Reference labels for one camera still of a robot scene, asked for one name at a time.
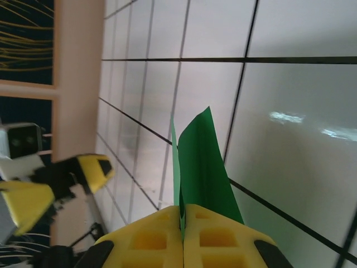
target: wall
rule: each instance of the wall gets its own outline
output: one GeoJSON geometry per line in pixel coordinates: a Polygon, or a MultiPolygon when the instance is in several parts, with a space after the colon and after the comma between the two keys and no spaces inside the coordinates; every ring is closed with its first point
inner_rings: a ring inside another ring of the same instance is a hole
{"type": "Polygon", "coordinates": [[[316,58],[356,55],[356,9],[351,0],[107,0],[97,152],[119,175],[96,199],[109,230],[172,204],[170,115],[180,135],[210,106],[246,224],[295,268],[341,268],[344,257],[356,267],[357,68],[316,58]]]}
{"type": "MultiPolygon", "coordinates": [[[[57,89],[0,84],[0,95],[11,92],[57,97],[58,160],[94,151],[104,1],[60,0],[59,7],[57,89]]],[[[85,232],[84,206],[79,198],[59,214],[57,243],[68,245],[85,232]]]]}

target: yellow plastic piece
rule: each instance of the yellow plastic piece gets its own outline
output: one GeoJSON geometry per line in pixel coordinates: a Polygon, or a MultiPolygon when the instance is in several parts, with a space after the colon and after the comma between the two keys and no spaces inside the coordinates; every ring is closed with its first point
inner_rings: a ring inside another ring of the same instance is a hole
{"type": "Polygon", "coordinates": [[[266,268],[255,240],[274,241],[199,205],[186,206],[185,268],[266,268]]]}
{"type": "Polygon", "coordinates": [[[113,241],[103,268],[182,268],[178,206],[171,206],[97,240],[113,241]]]}
{"type": "Polygon", "coordinates": [[[15,236],[31,230],[55,200],[51,188],[45,184],[2,181],[0,189],[17,226],[15,236]]]}
{"type": "Polygon", "coordinates": [[[92,193],[96,193],[115,175],[114,169],[105,175],[102,167],[99,165],[99,160],[110,162],[109,157],[106,155],[81,155],[77,159],[92,193]]]}

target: green paper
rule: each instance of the green paper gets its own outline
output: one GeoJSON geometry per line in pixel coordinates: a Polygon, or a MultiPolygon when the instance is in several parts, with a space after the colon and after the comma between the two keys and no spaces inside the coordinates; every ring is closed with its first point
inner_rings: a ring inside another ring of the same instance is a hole
{"type": "Polygon", "coordinates": [[[172,162],[173,162],[173,204],[180,205],[180,163],[177,151],[176,131],[171,117],[172,162]]]}
{"type": "MultiPolygon", "coordinates": [[[[172,140],[174,160],[175,144],[172,140]]],[[[181,230],[185,229],[186,204],[197,204],[243,223],[219,151],[209,107],[196,116],[181,134],[178,140],[178,162],[174,161],[174,177],[177,169],[182,191],[182,200],[179,202],[181,230]]]]}

